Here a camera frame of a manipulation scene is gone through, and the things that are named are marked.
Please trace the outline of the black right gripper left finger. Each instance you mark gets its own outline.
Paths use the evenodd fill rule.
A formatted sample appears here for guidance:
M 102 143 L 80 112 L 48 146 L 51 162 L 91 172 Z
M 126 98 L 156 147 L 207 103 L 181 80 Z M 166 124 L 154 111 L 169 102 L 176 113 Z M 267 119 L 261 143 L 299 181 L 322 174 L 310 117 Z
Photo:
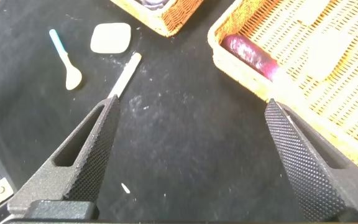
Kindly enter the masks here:
M 38 200 L 98 199 L 120 117 L 119 98 L 100 101 L 7 204 L 23 216 Z

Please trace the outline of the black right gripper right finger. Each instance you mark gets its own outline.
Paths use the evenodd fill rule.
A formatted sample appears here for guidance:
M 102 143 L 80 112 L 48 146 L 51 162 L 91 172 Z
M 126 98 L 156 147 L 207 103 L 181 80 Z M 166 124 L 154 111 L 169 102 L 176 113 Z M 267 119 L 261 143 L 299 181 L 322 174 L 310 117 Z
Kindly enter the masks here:
M 358 222 L 358 166 L 288 106 L 270 100 L 265 119 L 305 218 Z

